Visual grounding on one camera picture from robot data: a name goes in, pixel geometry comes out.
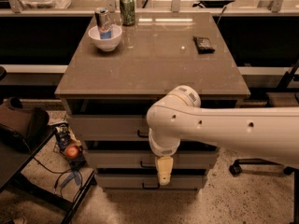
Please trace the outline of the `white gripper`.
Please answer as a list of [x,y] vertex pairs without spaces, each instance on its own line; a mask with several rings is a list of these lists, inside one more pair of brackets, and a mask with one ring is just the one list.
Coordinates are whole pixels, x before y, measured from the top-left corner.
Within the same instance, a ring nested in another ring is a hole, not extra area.
[[168,185],[173,169],[173,158],[180,145],[180,139],[158,134],[152,129],[149,130],[149,146],[152,152],[158,156],[155,159],[157,176],[162,186]]

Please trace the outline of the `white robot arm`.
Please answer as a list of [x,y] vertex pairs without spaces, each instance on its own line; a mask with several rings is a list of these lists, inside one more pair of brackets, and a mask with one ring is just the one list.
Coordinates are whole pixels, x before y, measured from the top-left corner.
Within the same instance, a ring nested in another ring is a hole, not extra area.
[[170,183],[172,156],[182,140],[299,168],[298,107],[203,108],[198,93],[182,85],[150,107],[147,123],[161,185]]

